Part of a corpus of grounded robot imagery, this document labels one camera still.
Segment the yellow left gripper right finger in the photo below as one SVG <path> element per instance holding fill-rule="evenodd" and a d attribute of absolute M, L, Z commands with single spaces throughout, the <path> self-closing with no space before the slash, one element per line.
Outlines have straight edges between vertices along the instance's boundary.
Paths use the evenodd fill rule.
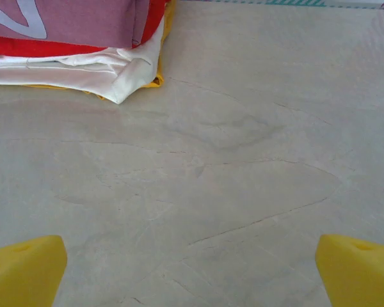
<path fill-rule="evenodd" d="M 384 307 L 384 245 L 326 234 L 315 261 L 332 307 Z"/>

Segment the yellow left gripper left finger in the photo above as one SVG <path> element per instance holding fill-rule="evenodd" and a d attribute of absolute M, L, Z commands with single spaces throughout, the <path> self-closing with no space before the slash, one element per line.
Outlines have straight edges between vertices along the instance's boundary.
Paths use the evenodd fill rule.
<path fill-rule="evenodd" d="M 66 266 L 59 235 L 0 248 L 0 307 L 52 307 Z"/>

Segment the white folded t-shirt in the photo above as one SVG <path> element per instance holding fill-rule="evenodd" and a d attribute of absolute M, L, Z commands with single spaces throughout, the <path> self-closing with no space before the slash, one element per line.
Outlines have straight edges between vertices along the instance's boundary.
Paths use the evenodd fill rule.
<path fill-rule="evenodd" d="M 162 21 L 152 38 L 135 49 L 49 58 L 0 56 L 0 85 L 73 89 L 121 104 L 140 88 L 163 85 L 161 47 L 168 32 Z"/>

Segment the yellow folded t-shirt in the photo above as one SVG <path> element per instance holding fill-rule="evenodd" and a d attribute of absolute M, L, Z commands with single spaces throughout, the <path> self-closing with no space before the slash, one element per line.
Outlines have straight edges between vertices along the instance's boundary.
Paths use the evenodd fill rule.
<path fill-rule="evenodd" d="M 165 4 L 165 10 L 164 10 L 164 29 L 163 29 L 163 36 L 161 39 L 161 47 L 163 47 L 164 41 L 167 38 L 167 36 L 170 34 L 170 31 L 172 30 L 172 23 L 173 23 L 173 16 L 175 14 L 175 7 L 176 7 L 176 0 L 168 0 Z M 158 58 L 158 66 L 157 66 L 157 74 L 155 79 L 147 84 L 142 86 L 141 88 L 159 88 L 164 84 L 164 76 L 162 71 L 163 65 L 162 65 L 162 51 L 159 53 Z M 45 88 L 45 89 L 52 89 L 52 90 L 67 90 L 67 88 L 59 87 L 59 86 L 51 86 L 46 84 L 23 84 L 25 87 L 29 88 Z"/>

